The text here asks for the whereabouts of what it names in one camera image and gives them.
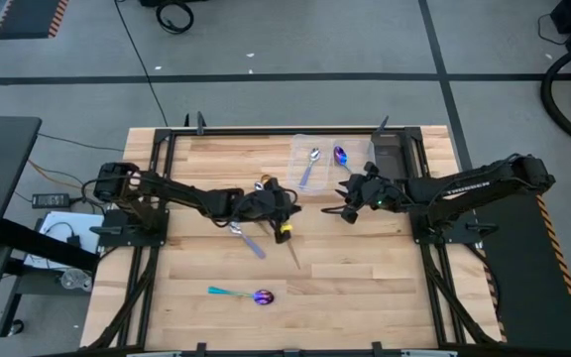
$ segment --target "concrete floor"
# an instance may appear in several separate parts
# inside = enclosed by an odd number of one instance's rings
[[[461,127],[475,166],[512,152],[543,158],[557,178],[546,202],[571,270],[571,139],[543,111],[539,82],[453,81],[452,98],[447,99],[436,75],[443,70],[544,73],[565,53],[536,35],[536,19],[556,3],[361,0],[354,6],[348,0],[211,0],[191,4],[195,26],[182,36],[163,32],[153,11],[136,0],[120,7],[147,71],[155,76],[154,88],[171,125],[181,125],[186,112],[197,110],[210,126],[378,124],[390,115],[389,124]],[[431,52],[424,5],[430,10],[441,58]],[[549,23],[543,31],[560,39]],[[258,76],[223,81],[225,75],[250,70],[433,75],[411,80],[320,76],[288,81]],[[571,72],[571,64],[563,71]],[[128,128],[163,125],[149,86],[142,83],[143,74],[112,0],[70,0],[54,39],[0,41],[0,78],[20,79],[0,85],[0,115],[38,116],[44,120],[43,133],[120,148]],[[207,74],[212,75],[207,82],[198,82]],[[94,76],[129,76],[140,82],[105,78],[93,84],[20,84],[37,77],[72,83]],[[571,117],[571,82],[557,83],[554,92]],[[450,99],[459,118],[451,112]],[[32,159],[85,180],[119,154],[40,138]],[[63,188],[27,168],[17,191],[30,196]],[[6,212],[29,226],[44,214],[18,197]],[[0,311],[11,284],[11,279],[1,284]],[[26,321],[27,330],[0,339],[0,356],[74,350],[86,308],[84,297],[24,297],[18,317]]]

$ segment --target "wooden tabletop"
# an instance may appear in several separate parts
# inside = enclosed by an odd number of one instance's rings
[[[447,127],[421,129],[431,174],[457,172]],[[148,166],[154,130],[130,131],[125,161]],[[285,135],[181,137],[171,178],[205,190],[251,191],[261,175],[270,174],[282,186],[295,188],[286,180],[291,141]],[[345,175],[342,170],[330,168],[332,179]],[[303,211],[291,219],[291,243],[300,269],[287,245],[277,245],[257,224],[242,228],[266,252],[265,260],[228,229],[215,227],[193,209],[170,204],[169,239],[157,269],[147,350],[194,350],[198,342],[206,342],[210,350],[368,349],[373,341],[384,348],[436,347],[408,216],[362,209],[357,223],[347,224],[320,212],[342,203],[333,188],[316,195],[299,193]],[[483,265],[465,247],[448,249],[459,299],[499,340]],[[132,248],[120,248],[100,264],[81,345],[96,339],[122,304],[131,258]],[[245,297],[210,296],[210,286],[246,293],[267,289],[276,300],[261,306]],[[450,339],[450,316],[446,303],[442,305]],[[132,342],[137,326],[134,317]]]

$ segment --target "black robotic arm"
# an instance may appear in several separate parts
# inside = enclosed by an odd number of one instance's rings
[[[555,183],[543,161],[531,155],[510,155],[487,166],[443,178],[383,178],[373,163],[365,175],[351,175],[340,182],[347,192],[341,217],[356,222],[357,211],[371,209],[419,214],[423,225],[441,232],[460,214],[517,192],[541,194]]]
[[[283,227],[291,215],[301,211],[296,205],[296,193],[282,188],[276,178],[267,179],[263,190],[248,194],[241,188],[204,191],[155,172],[141,172],[134,164],[109,163],[102,166],[95,181],[94,196],[115,203],[144,234],[158,232],[167,224],[159,208],[145,197],[195,208],[218,227],[230,222],[268,221],[275,230],[277,243],[289,239],[289,231]]]

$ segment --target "plastic container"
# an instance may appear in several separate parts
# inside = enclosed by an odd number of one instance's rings
[[[334,160],[334,147],[343,148],[347,154],[347,164],[339,165]],[[364,174],[367,162],[376,163],[374,143],[369,139],[336,139],[332,142],[330,182],[339,182],[349,179],[350,174]]]
[[[310,168],[310,153],[320,150],[320,158]],[[287,181],[290,188],[299,192],[317,193],[327,187],[329,168],[332,163],[331,138],[297,134],[292,137],[292,149],[287,166]],[[305,171],[310,168],[307,181],[302,184]]]

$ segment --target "power cable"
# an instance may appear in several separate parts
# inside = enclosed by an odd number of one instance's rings
[[[145,76],[147,77],[147,83],[149,84],[149,88],[151,89],[151,93],[154,95],[154,99],[156,99],[156,104],[158,104],[158,109],[160,109],[160,113],[163,116],[163,120],[165,121],[165,126],[169,126],[169,122],[167,121],[167,115],[165,115],[165,110],[163,110],[163,106],[160,104],[160,100],[156,95],[156,91],[154,90],[154,86],[151,84],[151,77],[149,76],[149,72],[147,71],[147,67],[145,66],[145,62],[143,58],[140,56],[138,49],[136,48],[136,44],[134,43],[134,39],[131,37],[131,33],[129,32],[129,28],[127,28],[127,24],[125,23],[125,18],[123,18],[123,13],[120,11],[120,6],[118,6],[119,2],[123,2],[119,0],[114,0],[114,5],[116,6],[116,11],[118,11],[118,16],[120,16],[120,22],[123,23],[123,27],[125,28],[125,32],[127,32],[127,36],[129,37],[129,42],[131,42],[131,46],[134,48],[134,52],[140,61],[140,65],[145,72]]]
[[[547,41],[547,42],[554,44],[554,45],[563,46],[563,45],[567,44],[571,40],[571,35],[567,39],[565,39],[565,41],[563,41],[563,42],[557,42],[557,41],[554,41],[552,39],[546,38],[545,36],[541,35],[541,19],[543,19],[544,17],[547,17],[547,16],[550,16],[550,14],[541,15],[541,16],[539,16],[538,19],[536,19],[536,33],[538,34],[538,36],[542,40]]]
[[[545,76],[541,81],[541,102],[543,103],[543,108],[545,108],[545,111],[554,123],[556,123],[556,125],[558,125],[565,133],[571,136],[571,121],[561,112],[552,97],[552,83],[554,82],[554,77],[569,61],[571,61],[571,51],[558,59],[545,73]]]
[[[186,24],[186,26],[184,26],[184,27],[178,27],[173,23],[173,21],[171,21],[167,18],[163,18],[163,16],[162,16],[163,10],[165,10],[165,8],[168,6],[177,6],[178,8],[182,9],[182,11],[184,11],[188,15],[188,24]],[[186,31],[188,31],[188,29],[193,27],[193,22],[195,21],[195,16],[193,15],[193,12],[190,10],[188,5],[184,4],[183,1],[167,0],[167,1],[163,2],[161,5],[159,5],[158,8],[156,9],[156,20],[158,20],[158,24],[166,32],[168,32],[172,35],[179,35],[179,34],[185,33]]]
[[[120,150],[120,149],[106,148],[106,147],[98,147],[98,146],[94,146],[94,145],[83,144],[83,143],[79,143],[79,142],[74,141],[74,140],[59,138],[59,137],[52,136],[52,135],[48,135],[48,134],[39,133],[39,134],[37,134],[37,135],[39,135],[40,137],[44,137],[44,138],[48,138],[48,139],[52,139],[52,140],[59,140],[59,141],[63,141],[63,142],[66,142],[66,143],[78,145],[78,146],[81,146],[81,147],[84,147],[84,148],[88,148],[88,149],[115,151],[115,152],[119,152],[119,153],[125,152],[124,150]]]
[[[35,169],[35,170],[37,171],[37,173],[39,173],[42,177],[44,177],[45,179],[47,179],[47,180],[49,180],[49,181],[52,181],[52,182],[54,182],[54,183],[66,185],[66,186],[68,186],[68,187],[72,187],[72,188],[76,188],[76,189],[79,189],[79,188],[80,188],[80,186],[77,186],[77,185],[75,185],[75,184],[71,184],[71,183],[68,183],[68,182],[65,182],[65,181],[61,181],[61,180],[59,180],[59,179],[51,178],[51,177],[49,177],[48,175],[46,175],[46,172],[53,173],[53,174],[63,175],[63,176],[66,176],[66,177],[68,177],[68,178],[75,179],[77,182],[80,182],[80,183],[82,184],[82,181],[81,181],[80,179],[78,179],[77,177],[75,177],[75,176],[73,176],[73,175],[70,175],[70,174],[68,174],[68,173],[63,173],[63,172],[59,172],[59,171],[56,171],[56,170],[46,170],[46,169],[40,167],[39,165],[35,164],[35,163],[34,163],[32,160],[30,160],[30,159],[28,159],[28,163],[29,163],[30,166],[32,166],[33,169]]]
[[[15,193],[17,196],[19,196],[21,199],[25,200],[28,203],[32,203],[32,201],[28,198],[26,198],[25,196],[23,196],[21,193],[14,191],[13,193]]]

